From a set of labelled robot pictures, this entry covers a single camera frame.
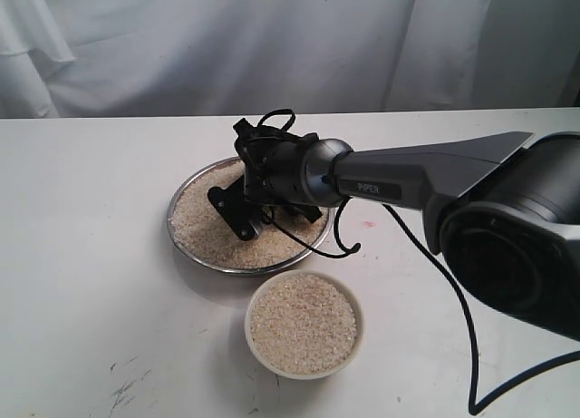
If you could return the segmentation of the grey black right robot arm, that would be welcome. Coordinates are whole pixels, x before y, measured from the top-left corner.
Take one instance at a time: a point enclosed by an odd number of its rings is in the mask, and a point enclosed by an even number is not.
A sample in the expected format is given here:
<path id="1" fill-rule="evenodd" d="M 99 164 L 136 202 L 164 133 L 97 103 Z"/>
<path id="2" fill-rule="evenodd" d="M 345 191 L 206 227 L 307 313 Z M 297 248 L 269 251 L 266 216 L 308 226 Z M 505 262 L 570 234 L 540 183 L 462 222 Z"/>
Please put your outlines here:
<path id="1" fill-rule="evenodd" d="M 354 151 L 244 120 L 234 129 L 249 201 L 334 208 L 358 198 L 417 210 L 429 251 L 478 301 L 579 337 L 577 133 Z"/>

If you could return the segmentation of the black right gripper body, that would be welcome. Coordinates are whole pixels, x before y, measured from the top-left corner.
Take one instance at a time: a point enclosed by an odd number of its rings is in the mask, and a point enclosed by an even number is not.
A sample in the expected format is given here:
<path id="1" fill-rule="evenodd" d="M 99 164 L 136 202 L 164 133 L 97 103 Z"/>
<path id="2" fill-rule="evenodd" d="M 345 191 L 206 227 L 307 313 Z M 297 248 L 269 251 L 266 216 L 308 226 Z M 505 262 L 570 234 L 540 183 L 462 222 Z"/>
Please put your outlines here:
<path id="1" fill-rule="evenodd" d="M 252 125 L 242 118 L 233 126 L 237 134 L 234 147 L 245 165 L 244 198 L 254 205 L 280 207 L 291 216 L 301 215 L 315 223 L 322 211 L 309 204 L 302 176 L 306 149 L 318 141 L 318 136 L 291 133 L 294 117 L 280 128 L 266 121 L 263 117 Z"/>

